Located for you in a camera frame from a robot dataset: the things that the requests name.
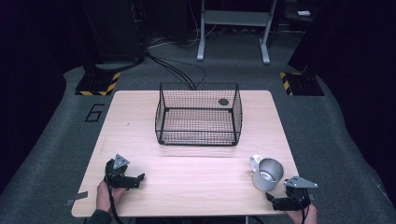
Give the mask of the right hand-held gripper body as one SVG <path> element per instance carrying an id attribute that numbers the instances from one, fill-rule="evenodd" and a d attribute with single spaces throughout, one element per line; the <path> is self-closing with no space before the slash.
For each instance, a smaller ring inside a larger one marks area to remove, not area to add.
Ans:
<path id="1" fill-rule="evenodd" d="M 311 197 L 308 190 L 318 187 L 317 183 L 297 175 L 286 179 L 284 185 L 286 187 L 285 192 L 287 198 L 290 199 L 290 204 L 293 205 L 293 209 L 305 209 L 309 206 L 311 204 Z"/>

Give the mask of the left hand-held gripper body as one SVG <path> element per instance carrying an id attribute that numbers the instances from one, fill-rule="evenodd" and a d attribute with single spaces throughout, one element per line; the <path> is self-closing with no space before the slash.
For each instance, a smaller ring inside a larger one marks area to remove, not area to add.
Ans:
<path id="1" fill-rule="evenodd" d="M 110 159 L 106 163 L 105 182 L 114 189 L 127 189 L 127 176 L 125 172 L 129 163 L 130 162 L 120 154 L 117 154 L 114 159 Z"/>

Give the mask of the white metal cup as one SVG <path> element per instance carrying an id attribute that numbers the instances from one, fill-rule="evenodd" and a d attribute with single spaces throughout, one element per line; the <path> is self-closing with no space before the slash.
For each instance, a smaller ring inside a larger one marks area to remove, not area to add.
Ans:
<path id="1" fill-rule="evenodd" d="M 253 171 L 253 185 L 258 190 L 273 190 L 284 175 L 282 164 L 275 159 L 252 155 L 249 163 Z"/>

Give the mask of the black wire mesh basket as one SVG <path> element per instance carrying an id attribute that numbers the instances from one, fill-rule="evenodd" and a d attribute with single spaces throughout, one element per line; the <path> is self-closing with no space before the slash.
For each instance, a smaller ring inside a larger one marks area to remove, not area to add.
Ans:
<path id="1" fill-rule="evenodd" d="M 220 105 L 219 99 L 229 104 Z M 242 124 L 236 83 L 160 84 L 155 133 L 162 145 L 232 147 L 239 142 Z"/>

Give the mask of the person's left hand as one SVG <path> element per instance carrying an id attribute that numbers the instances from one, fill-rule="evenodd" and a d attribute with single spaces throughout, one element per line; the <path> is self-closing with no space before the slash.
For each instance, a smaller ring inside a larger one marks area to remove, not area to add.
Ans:
<path id="1" fill-rule="evenodd" d="M 108 191 L 106 182 L 102 181 L 97 186 L 96 208 L 111 214 L 112 208 L 110 198 L 113 198 L 114 205 L 117 205 L 125 192 L 126 189 L 112 189 Z"/>

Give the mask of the person's right hand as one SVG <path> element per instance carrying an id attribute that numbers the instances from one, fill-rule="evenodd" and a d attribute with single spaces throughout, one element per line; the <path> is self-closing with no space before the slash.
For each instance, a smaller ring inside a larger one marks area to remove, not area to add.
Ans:
<path id="1" fill-rule="evenodd" d="M 318 224 L 318 209 L 310 204 L 302 211 L 286 211 L 293 224 Z"/>

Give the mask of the grey tape strip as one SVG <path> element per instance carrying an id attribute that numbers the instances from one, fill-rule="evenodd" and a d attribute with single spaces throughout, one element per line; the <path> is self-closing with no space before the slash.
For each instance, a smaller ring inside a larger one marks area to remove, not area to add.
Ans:
<path id="1" fill-rule="evenodd" d="M 88 197 L 88 191 L 80 192 L 80 193 L 76 194 L 73 198 L 67 199 L 64 205 L 65 206 L 72 206 L 75 201 L 81 200 L 81 199 L 84 199 L 84 198 L 87 198 L 87 197 Z"/>

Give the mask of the black striped stand base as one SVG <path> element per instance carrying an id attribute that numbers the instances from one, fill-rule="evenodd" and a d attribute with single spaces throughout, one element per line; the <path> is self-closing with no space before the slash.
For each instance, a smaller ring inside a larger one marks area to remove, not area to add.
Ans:
<path id="1" fill-rule="evenodd" d="M 280 73 L 283 87 L 289 96 L 323 96 L 324 92 L 315 77 L 300 73 Z"/>
<path id="2" fill-rule="evenodd" d="M 89 77 L 88 75 L 85 75 L 78 83 L 75 95 L 110 95 L 114 91 L 119 77 L 120 73 L 102 74 L 99 77 Z"/>

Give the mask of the black cabinet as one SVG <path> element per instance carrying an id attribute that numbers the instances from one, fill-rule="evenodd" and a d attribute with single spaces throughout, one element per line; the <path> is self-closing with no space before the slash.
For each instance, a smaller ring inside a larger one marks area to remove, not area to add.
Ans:
<path id="1" fill-rule="evenodd" d="M 104 63 L 141 63 L 144 35 L 139 0 L 82 0 Z"/>

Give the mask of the white metal stand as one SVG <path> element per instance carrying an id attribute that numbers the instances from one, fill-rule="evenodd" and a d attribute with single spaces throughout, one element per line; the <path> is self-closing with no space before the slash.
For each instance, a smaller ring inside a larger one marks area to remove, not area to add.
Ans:
<path id="1" fill-rule="evenodd" d="M 267 39 L 271 30 L 273 17 L 275 16 L 277 0 L 270 0 L 270 3 L 271 7 L 268 12 L 223 11 L 206 9 L 205 0 L 201 0 L 200 42 L 196 59 L 201 62 L 205 57 L 205 26 L 207 24 L 256 26 L 264 28 L 264 33 L 259 40 L 259 44 L 262 53 L 262 62 L 268 65 L 270 63 L 270 57 Z"/>

